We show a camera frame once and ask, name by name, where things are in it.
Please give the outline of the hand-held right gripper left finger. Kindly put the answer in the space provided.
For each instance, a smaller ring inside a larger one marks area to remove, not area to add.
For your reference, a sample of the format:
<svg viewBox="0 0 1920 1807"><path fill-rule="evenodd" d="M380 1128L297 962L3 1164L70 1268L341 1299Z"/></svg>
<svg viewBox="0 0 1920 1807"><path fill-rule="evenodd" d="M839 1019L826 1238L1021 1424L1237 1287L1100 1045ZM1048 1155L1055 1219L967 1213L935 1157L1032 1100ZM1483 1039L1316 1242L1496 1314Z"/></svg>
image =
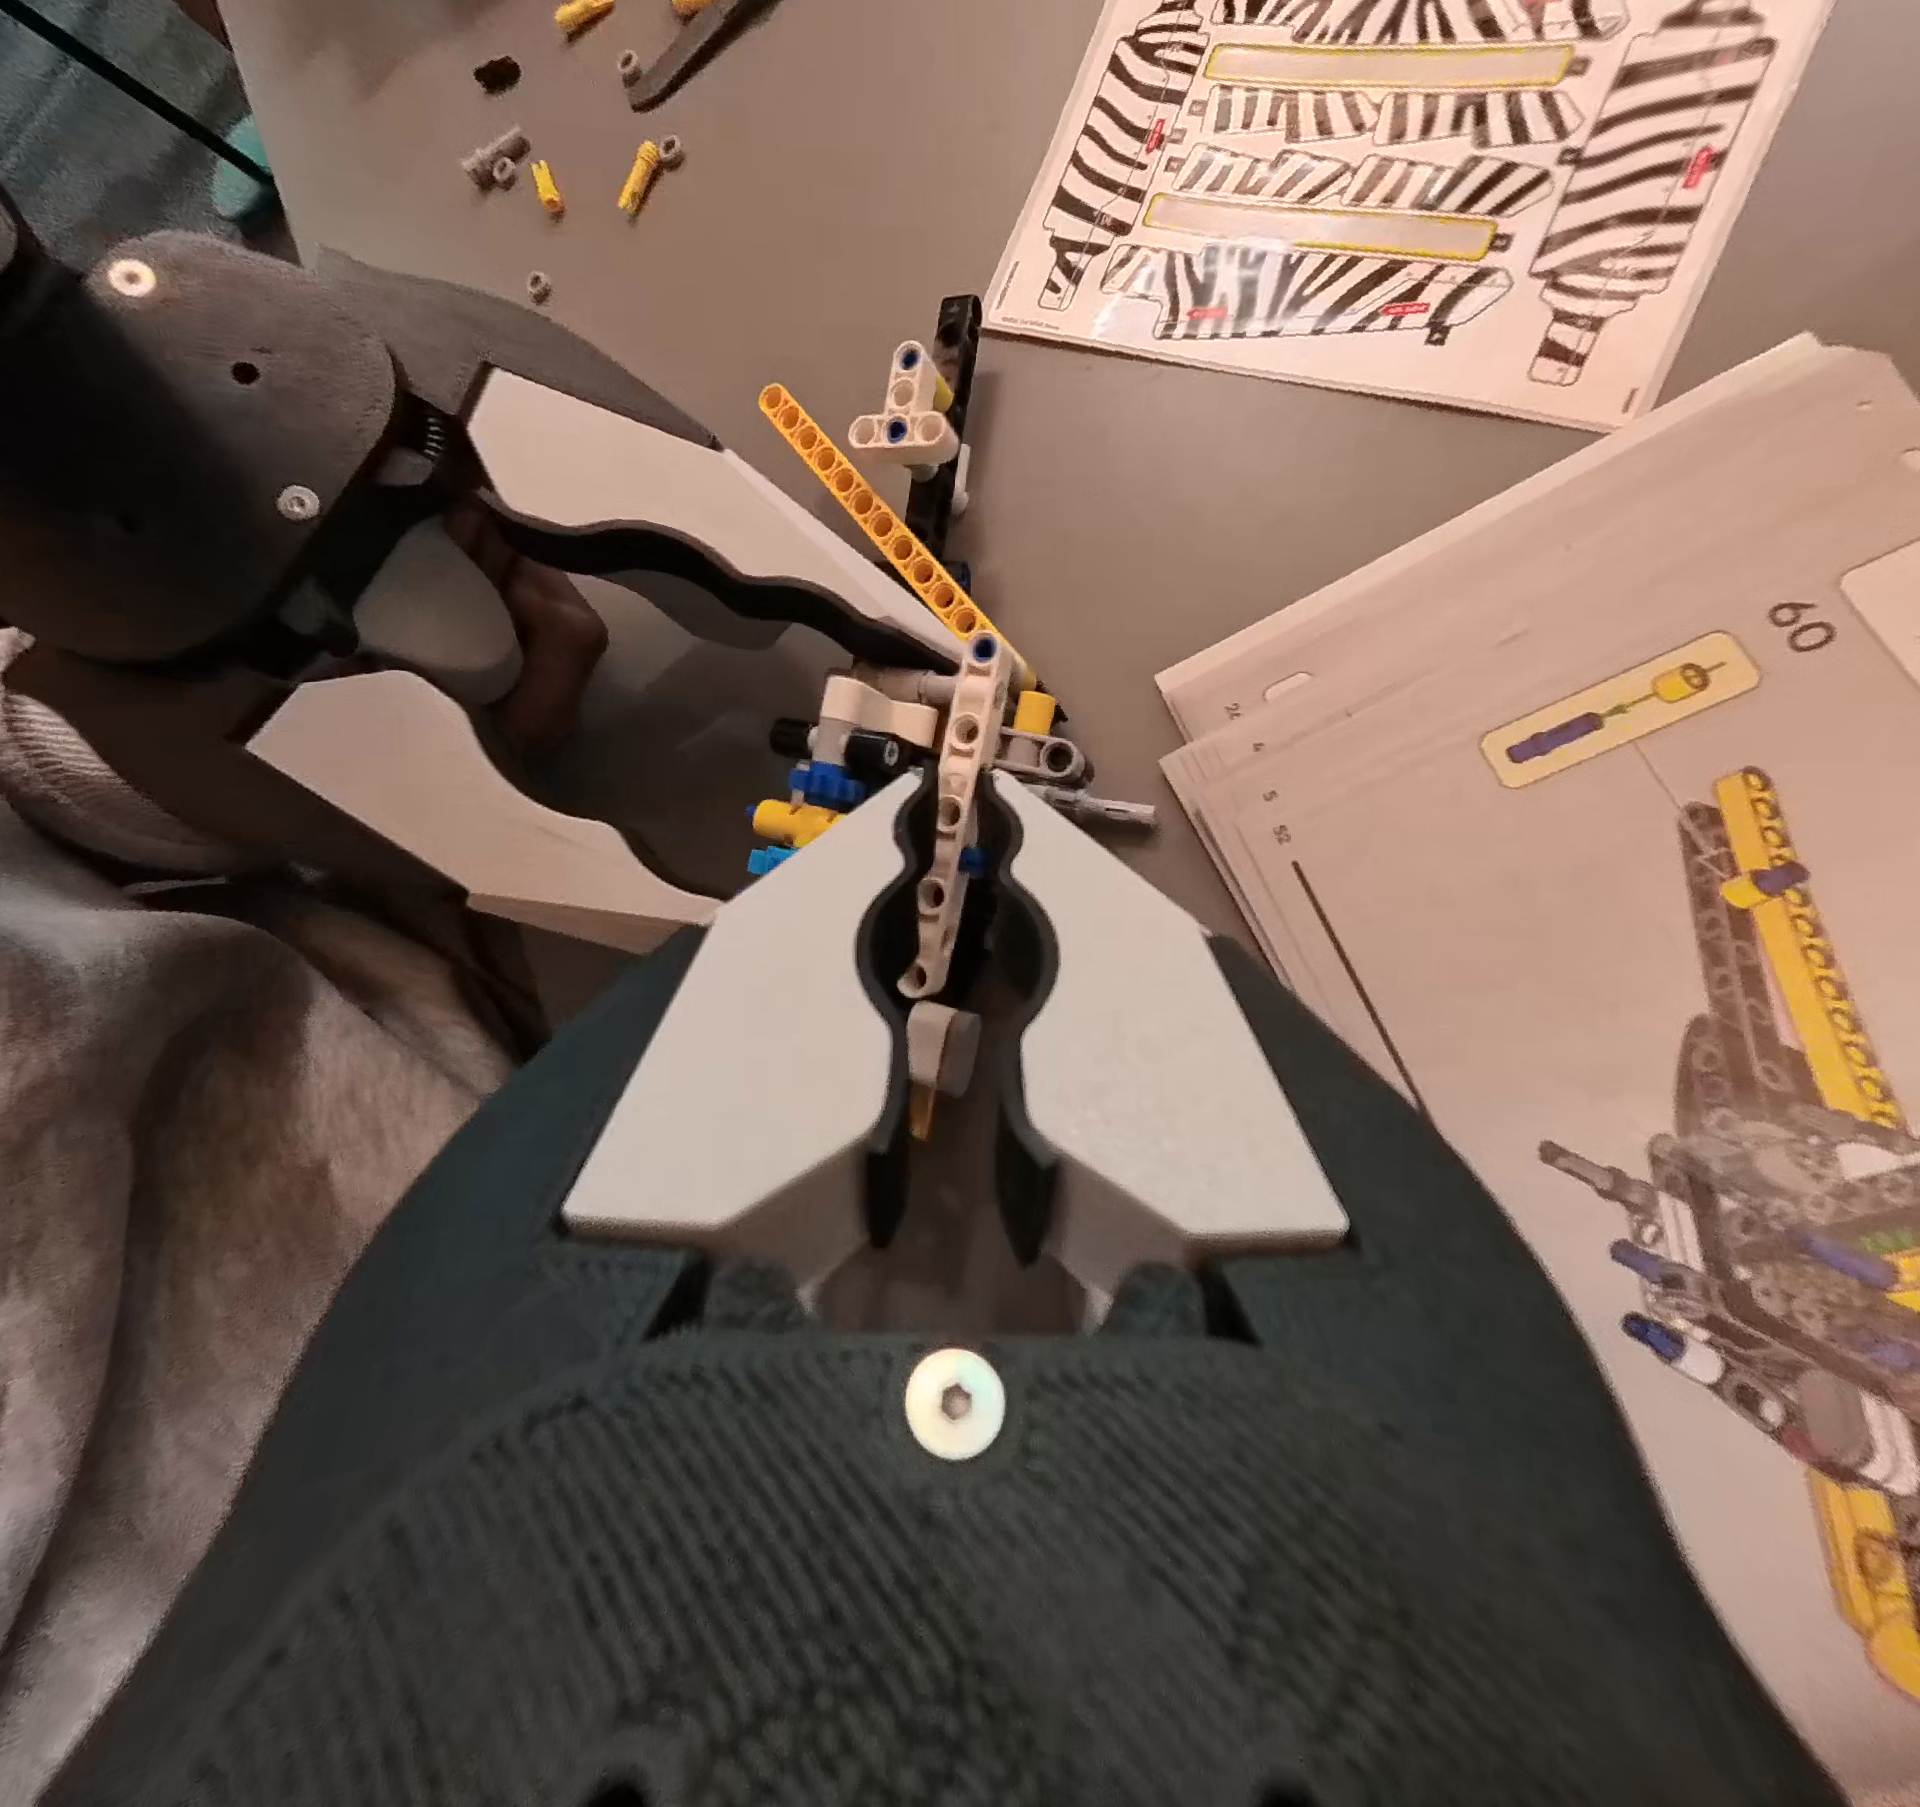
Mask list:
<svg viewBox="0 0 1920 1807"><path fill-rule="evenodd" d="M879 972L914 882L911 770L729 901L560 1208L587 1248L784 1272L806 1314L907 1204L907 1013Z"/></svg>

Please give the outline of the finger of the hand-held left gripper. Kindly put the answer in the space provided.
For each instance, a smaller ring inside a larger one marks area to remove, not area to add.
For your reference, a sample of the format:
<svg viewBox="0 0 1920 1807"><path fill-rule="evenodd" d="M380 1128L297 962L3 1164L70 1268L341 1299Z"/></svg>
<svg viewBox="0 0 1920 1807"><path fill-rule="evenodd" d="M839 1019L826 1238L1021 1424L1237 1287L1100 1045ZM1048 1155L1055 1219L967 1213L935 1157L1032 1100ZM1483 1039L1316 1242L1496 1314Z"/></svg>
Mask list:
<svg viewBox="0 0 1920 1807"><path fill-rule="evenodd" d="M641 596L690 635L790 629L856 663L953 673L985 639L683 419L658 425L489 365L466 404L480 494L516 553Z"/></svg>
<svg viewBox="0 0 1920 1807"><path fill-rule="evenodd" d="M247 755L523 928L646 956L723 908L663 882L610 824L521 792L466 710L410 673L303 686Z"/></svg>

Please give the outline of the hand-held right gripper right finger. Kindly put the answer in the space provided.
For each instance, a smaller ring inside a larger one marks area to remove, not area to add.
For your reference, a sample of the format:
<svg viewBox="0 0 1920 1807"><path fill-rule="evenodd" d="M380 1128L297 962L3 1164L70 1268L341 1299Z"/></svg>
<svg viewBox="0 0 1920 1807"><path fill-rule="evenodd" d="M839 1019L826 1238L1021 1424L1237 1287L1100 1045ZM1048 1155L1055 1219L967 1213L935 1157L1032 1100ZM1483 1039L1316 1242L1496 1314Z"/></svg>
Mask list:
<svg viewBox="0 0 1920 1807"><path fill-rule="evenodd" d="M984 793L995 1215L1061 1289L1066 1328L1098 1328L1145 1267L1348 1246L1230 950L1005 773Z"/></svg>

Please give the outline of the black yellow lego assembly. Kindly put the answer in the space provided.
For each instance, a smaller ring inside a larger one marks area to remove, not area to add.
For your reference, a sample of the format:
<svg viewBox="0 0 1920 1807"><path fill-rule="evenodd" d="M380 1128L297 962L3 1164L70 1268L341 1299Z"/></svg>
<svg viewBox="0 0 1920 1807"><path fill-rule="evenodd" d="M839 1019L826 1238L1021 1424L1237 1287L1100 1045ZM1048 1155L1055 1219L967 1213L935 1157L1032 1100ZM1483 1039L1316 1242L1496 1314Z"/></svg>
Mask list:
<svg viewBox="0 0 1920 1807"><path fill-rule="evenodd" d="M976 296L948 296L931 339L900 343L879 408L846 433L817 422L784 383L769 383L759 402L887 573L964 649L957 688L928 673L834 675L812 721L775 723L771 743L792 762L788 793L750 812L759 842L750 870L766 876L883 786L926 769L941 803L917 876L913 956L895 980L907 1006L909 1127L919 1141L939 1104L971 1085L979 1048L964 995L995 908L980 838L987 773L1005 773L1081 826L1145 833L1159 822L1152 806L1092 793L1092 765L1059 703L976 605L967 564L948 562L950 529L969 504L980 318Z"/></svg>

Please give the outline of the lego instruction booklet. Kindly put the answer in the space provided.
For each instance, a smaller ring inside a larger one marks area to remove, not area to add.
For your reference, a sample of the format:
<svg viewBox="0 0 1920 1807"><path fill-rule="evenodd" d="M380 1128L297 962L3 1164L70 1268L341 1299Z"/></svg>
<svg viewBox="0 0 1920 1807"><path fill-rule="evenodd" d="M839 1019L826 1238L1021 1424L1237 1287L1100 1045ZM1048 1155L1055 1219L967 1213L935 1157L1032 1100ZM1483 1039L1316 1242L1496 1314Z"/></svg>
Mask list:
<svg viewBox="0 0 1920 1807"><path fill-rule="evenodd" d="M1507 1209L1858 1804L1916 1804L1916 449L1803 334L1159 675L1265 956Z"/></svg>

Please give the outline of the scattered loose lego pieces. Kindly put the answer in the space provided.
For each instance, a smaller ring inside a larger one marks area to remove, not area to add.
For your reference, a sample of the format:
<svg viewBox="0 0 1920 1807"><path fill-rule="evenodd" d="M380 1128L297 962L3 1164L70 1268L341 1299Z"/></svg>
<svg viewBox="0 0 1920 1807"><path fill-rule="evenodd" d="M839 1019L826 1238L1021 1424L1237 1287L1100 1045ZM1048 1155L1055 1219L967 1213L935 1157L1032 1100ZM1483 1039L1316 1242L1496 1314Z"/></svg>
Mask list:
<svg viewBox="0 0 1920 1807"><path fill-rule="evenodd" d="M679 23L676 36L649 61L643 63L636 53L623 50L616 63L620 89L626 105L638 115L651 115L668 101L679 97L692 79L709 67L729 45L752 32L756 23L781 0L668 0ZM615 14L616 0L558 0L555 26L564 45L592 32ZM513 89L521 78L521 65L508 57L496 57L476 67L472 76L480 88L489 97L502 97ZM657 183L665 174L683 167L683 140L679 136L649 136L641 140L634 154L629 174L616 194L616 213L636 222L648 207ZM481 194L508 191L525 174L540 210L558 226L566 214L566 199L556 180L552 161L535 158L531 136L513 126L485 140L461 157L461 171ZM545 307L552 298L555 284L542 268L533 268L525 284L525 298L531 307Z"/></svg>

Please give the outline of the person's left hand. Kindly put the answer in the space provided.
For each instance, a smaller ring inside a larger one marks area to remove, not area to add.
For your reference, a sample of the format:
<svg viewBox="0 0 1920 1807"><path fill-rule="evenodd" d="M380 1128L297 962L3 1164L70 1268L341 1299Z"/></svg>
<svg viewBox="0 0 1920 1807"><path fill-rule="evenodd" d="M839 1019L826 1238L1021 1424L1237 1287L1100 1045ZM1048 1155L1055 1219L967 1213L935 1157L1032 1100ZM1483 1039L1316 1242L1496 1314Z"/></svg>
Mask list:
<svg viewBox="0 0 1920 1807"><path fill-rule="evenodd" d="M577 732L607 653L609 629L574 579L519 553L494 515L461 519L469 559L507 606L521 649L516 683L494 704L504 745L523 760L560 747Z"/></svg>

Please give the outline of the teal cloth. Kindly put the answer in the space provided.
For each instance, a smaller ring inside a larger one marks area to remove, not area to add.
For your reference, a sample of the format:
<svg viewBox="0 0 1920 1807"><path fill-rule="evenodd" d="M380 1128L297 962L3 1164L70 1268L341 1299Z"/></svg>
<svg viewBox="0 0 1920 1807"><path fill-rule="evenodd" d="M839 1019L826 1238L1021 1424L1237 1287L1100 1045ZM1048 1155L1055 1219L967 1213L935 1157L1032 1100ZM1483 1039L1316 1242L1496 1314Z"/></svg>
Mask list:
<svg viewBox="0 0 1920 1807"><path fill-rule="evenodd" d="M280 231L217 0L5 0L3 178L73 262L156 229Z"/></svg>

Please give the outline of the grey fleece cloth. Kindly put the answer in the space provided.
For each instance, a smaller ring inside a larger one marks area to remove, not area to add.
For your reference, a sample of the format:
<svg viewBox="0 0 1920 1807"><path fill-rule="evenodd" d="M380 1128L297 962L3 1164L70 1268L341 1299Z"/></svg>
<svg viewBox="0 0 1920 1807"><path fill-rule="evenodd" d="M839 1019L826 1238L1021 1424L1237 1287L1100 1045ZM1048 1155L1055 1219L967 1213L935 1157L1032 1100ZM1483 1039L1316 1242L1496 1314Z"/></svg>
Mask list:
<svg viewBox="0 0 1920 1807"><path fill-rule="evenodd" d="M511 928L205 836L18 688L3 780L3 1785L40 1804L548 1020Z"/></svg>

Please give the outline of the zebra striped sticker sheet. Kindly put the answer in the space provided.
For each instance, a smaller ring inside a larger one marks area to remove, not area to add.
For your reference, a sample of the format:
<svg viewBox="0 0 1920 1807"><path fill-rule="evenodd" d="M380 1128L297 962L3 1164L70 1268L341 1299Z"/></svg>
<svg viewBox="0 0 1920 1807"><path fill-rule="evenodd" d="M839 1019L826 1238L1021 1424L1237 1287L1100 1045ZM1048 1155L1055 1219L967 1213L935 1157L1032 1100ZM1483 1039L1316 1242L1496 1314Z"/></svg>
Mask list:
<svg viewBox="0 0 1920 1807"><path fill-rule="evenodd" d="M1105 0L984 325L1589 433L1836 0Z"/></svg>

